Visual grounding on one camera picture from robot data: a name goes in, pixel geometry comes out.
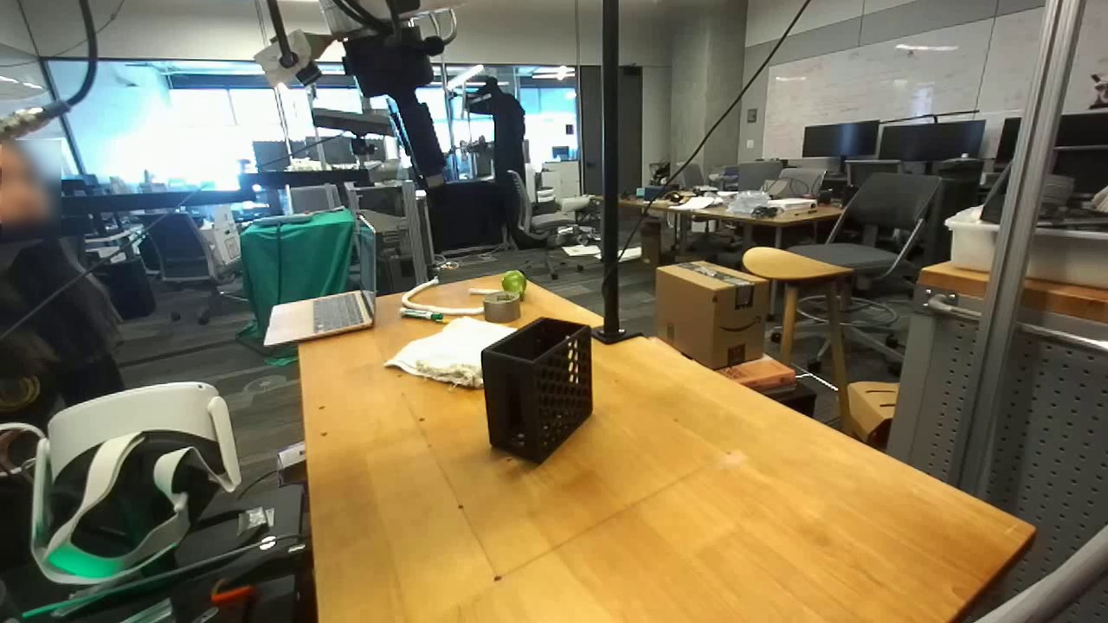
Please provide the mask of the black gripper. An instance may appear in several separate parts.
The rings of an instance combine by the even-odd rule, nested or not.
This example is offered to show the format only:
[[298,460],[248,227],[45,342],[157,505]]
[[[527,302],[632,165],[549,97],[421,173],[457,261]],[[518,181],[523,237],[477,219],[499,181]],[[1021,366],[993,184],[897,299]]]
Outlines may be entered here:
[[395,136],[405,147],[421,186],[440,186],[447,157],[440,148],[430,106],[415,97],[434,79],[430,58],[442,52],[440,37],[421,37],[415,28],[357,31],[343,41],[347,74],[365,97],[387,97]]

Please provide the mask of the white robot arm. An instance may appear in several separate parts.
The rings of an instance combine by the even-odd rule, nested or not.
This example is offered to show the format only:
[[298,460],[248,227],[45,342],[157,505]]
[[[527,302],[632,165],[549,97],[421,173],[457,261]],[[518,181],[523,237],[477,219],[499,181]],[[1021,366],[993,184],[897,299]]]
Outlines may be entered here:
[[365,97],[385,97],[402,148],[421,186],[447,181],[430,106],[419,91],[434,82],[434,58],[447,52],[457,28],[430,28],[434,9],[421,0],[314,0],[325,31],[290,31],[280,0],[264,0],[270,41],[254,54],[270,86],[321,79],[320,58],[328,46],[343,46],[343,74]]

